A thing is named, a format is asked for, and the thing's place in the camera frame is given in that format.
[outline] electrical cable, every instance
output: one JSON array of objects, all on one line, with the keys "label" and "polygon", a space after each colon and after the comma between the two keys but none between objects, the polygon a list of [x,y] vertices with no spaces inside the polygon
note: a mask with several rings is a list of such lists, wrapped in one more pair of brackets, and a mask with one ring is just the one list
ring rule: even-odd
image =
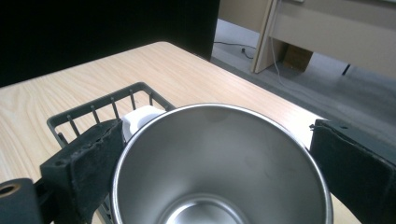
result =
[{"label": "electrical cable", "polygon": [[[276,14],[277,14],[277,12],[279,11],[280,4],[281,4],[281,3],[282,3],[282,0],[279,0],[278,5],[276,6],[276,7],[277,7],[277,9],[276,9]],[[273,25],[275,25],[275,22],[276,22],[276,16],[275,16],[275,18],[274,18]],[[272,55],[273,55],[273,59],[274,59],[274,66],[275,66],[275,69],[276,69],[276,72],[277,72],[277,81],[278,81],[278,83],[279,83],[281,86],[283,86],[284,88],[286,88],[286,89],[289,89],[289,90],[291,90],[291,91],[298,92],[298,93],[304,95],[305,97],[307,97],[308,99],[310,99],[310,100],[312,100],[312,101],[314,101],[314,102],[317,102],[317,103],[319,103],[319,104],[323,104],[322,102],[319,102],[318,100],[316,100],[316,99],[314,99],[313,97],[309,96],[309,95],[306,94],[305,92],[296,90],[296,89],[294,89],[294,88],[292,88],[292,87],[289,87],[289,86],[287,86],[286,84],[284,84],[284,83],[282,82],[282,79],[281,79],[281,77],[280,77],[280,71],[279,71],[279,68],[277,67],[277,64],[276,64],[276,55],[275,55],[275,51],[274,51],[274,39],[273,39],[271,36],[269,36],[269,39],[270,39],[270,41],[271,41],[271,43],[270,43],[270,44],[271,44],[271,51],[272,51]]]},{"label": "electrical cable", "polygon": [[[223,44],[223,45],[231,45],[231,46],[240,46],[240,47],[246,47],[246,48],[256,49],[256,48],[254,48],[254,47],[251,47],[251,46],[249,46],[249,45],[244,45],[244,44],[226,43],[226,42],[221,42],[221,41],[215,41],[214,43],[215,43],[215,44]],[[245,49],[245,48],[242,48],[242,49],[241,49],[241,52],[242,52],[247,58],[253,59],[253,57],[249,57],[249,56],[247,55],[247,52],[246,52],[246,49]]]},{"label": "electrical cable", "polygon": [[255,49],[255,48],[252,47],[252,46],[244,45],[244,44],[226,43],[226,42],[221,42],[221,41],[215,41],[214,43],[215,43],[215,44],[223,44],[223,45],[241,46],[241,47],[247,47],[247,48]]},{"label": "electrical cable", "polygon": [[247,55],[246,49],[242,49],[241,51],[242,51],[243,54],[245,54],[245,56],[247,56],[247,58],[253,59],[253,57],[249,57],[249,56]]}]

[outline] black wall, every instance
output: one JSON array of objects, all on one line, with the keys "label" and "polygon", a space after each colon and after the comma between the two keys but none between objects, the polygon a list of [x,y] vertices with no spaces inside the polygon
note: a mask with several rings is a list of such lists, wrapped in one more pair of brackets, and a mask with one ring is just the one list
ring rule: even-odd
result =
[{"label": "black wall", "polygon": [[0,3],[0,86],[157,41],[210,59],[219,0]]}]

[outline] wood grain surface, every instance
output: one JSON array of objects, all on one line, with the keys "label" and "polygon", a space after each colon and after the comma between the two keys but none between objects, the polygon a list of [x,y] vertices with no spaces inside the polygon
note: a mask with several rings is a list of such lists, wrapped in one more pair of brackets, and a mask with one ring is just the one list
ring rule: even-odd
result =
[{"label": "wood grain surface", "polygon": [[[40,178],[39,165],[60,149],[46,124],[49,117],[139,81],[176,107],[224,103],[257,111],[286,127],[307,147],[312,137],[309,125],[318,119],[240,77],[160,42],[0,89],[0,182]],[[145,104],[145,99],[136,101]],[[110,112],[104,109],[101,113],[106,119]],[[88,118],[78,123],[83,130],[90,125]],[[332,201],[334,223],[359,223],[336,198]]]}]

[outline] floor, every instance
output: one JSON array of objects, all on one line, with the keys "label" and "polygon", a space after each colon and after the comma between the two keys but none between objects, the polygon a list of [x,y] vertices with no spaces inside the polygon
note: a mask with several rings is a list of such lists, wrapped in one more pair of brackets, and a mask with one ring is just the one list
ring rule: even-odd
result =
[{"label": "floor", "polygon": [[314,53],[305,72],[277,63],[249,71],[259,34],[218,21],[211,62],[325,119],[358,128],[396,148],[396,79]]}]

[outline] stainless steel cup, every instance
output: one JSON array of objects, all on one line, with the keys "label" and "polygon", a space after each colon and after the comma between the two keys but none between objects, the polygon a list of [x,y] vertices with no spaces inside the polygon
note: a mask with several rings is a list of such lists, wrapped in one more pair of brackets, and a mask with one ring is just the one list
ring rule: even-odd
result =
[{"label": "stainless steel cup", "polygon": [[120,157],[116,223],[332,223],[332,201],[304,146],[263,115],[191,105],[141,128]]}]

